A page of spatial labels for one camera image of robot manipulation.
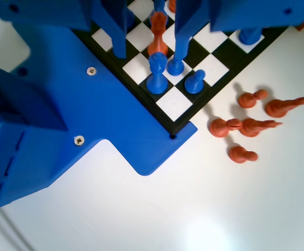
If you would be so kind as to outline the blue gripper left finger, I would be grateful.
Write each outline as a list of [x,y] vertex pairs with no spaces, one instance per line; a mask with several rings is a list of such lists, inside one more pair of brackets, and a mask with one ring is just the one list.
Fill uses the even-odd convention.
[[110,36],[114,55],[125,59],[127,1],[93,1],[92,20]]

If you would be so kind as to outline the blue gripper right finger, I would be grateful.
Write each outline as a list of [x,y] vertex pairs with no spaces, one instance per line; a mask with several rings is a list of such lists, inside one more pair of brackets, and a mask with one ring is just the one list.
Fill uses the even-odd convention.
[[189,47],[189,39],[203,26],[203,1],[176,1],[175,55],[183,60]]

